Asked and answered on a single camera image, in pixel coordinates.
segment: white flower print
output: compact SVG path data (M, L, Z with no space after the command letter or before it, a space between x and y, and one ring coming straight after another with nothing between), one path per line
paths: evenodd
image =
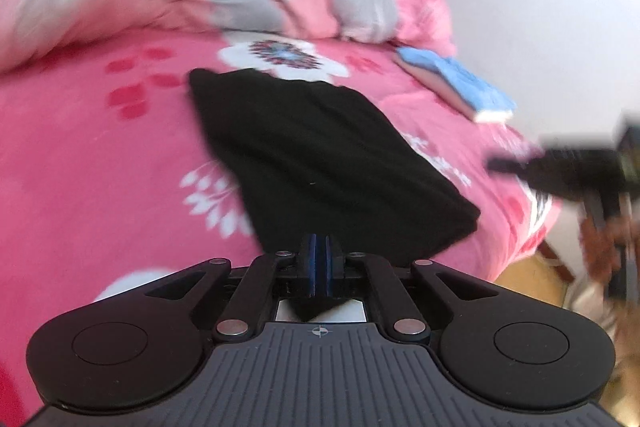
M516 158L526 158L536 151L536 147L529 141L513 134L506 126L501 124L500 127L488 127L495 144L504 151L513 154Z
M471 179L469 178L469 176L453 167L442 156L431 156L427 154L426 150L428 150L429 147L429 142L427 140L423 140L422 138L418 138L417 136L413 136L404 132L400 134L415 152L417 152L420 156L427 160L447 180L453 181L450 177L450 174L453 174L453 176L455 176L455 178L460 181L463 187L471 186Z
M218 227L223 239L237 231L242 235L254 233L249 216L237 207L236 198L231 197L238 190L238 183L219 162L207 162L187 172L180 180L180 188L192 190L182 203L191 207L191 216L206 215L207 230Z
M269 71L284 80L330 84L334 76L349 76L340 62L316 53L311 42L254 32L225 32L224 36L231 46L221 49L218 57L234 68Z
M162 277L166 277L172 273L172 270L166 268L151 268L131 272L114 280L114 282L107 286L107 288L105 288L105 290L94 299L94 302L101 301L107 297L113 297L118 293L132 290L133 288L150 283L151 281L162 279Z
M529 214L529 235L527 236L531 237L542 227L542 225L545 224L546 216L548 216L551 208L554 206L554 200L549 196L549 194L531 190L529 185L521 179L516 179L522 188L522 191L531 203L531 211Z

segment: white wall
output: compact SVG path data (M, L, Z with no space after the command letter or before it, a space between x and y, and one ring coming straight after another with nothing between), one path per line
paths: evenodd
M460 60L518 102L526 136L612 136L640 111L640 0L447 1ZM575 215L549 240L581 270Z

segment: red petal print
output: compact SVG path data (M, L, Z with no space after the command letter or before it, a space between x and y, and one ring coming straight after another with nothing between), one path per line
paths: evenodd
M138 103L132 103L131 105L125 105L120 109L120 116L124 120L133 120L145 115L149 110L149 104L146 100Z
M520 248L520 252L526 252L529 250L533 250L535 248L537 248L540 243L542 243L542 240L546 237L546 227L542 227L540 230L538 230L535 234L533 234L531 237L529 237L525 244L522 245L522 248Z
M360 61L358 60L357 57L354 57L353 55L347 55L346 62L351 68L355 68L358 71L362 71L362 68L360 66Z
M107 105L125 105L129 103L141 102L145 98L144 84L132 84L132 86L119 87L107 95Z
M136 65L136 59L133 57L121 58L109 62L104 68L105 73L122 73L123 71L132 70Z
M522 209L522 206L520 205L518 200L513 196L507 199L507 208L509 209L510 213L513 214L513 216L518 220L518 223L522 223L524 221L524 210Z
M173 73L154 73L150 74L146 79L158 87L178 87L182 85L180 77Z
M145 55L152 60L167 60L175 55L173 50L169 48L148 48Z
M376 73L382 73L382 68L380 67L380 65L377 62L374 62L373 60L370 60L369 58L363 58L362 61L366 64L367 68L369 68L372 71L375 71Z
M17 427L26 421L27 415L12 374L0 365L0 422Z

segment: blue stripe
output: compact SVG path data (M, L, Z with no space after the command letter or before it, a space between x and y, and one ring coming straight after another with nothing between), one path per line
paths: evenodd
M311 234L309 239L309 282L311 283L311 296L316 295L316 234Z
M324 238L324 255L326 256L326 295L327 297L333 297L331 286L334 275L334 256L331 251L331 242L328 235Z

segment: black cloth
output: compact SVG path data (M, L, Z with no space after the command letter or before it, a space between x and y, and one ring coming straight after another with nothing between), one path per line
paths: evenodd
M189 81L264 251L330 233L346 252L407 266L476 230L478 208L359 92L255 70L193 70Z

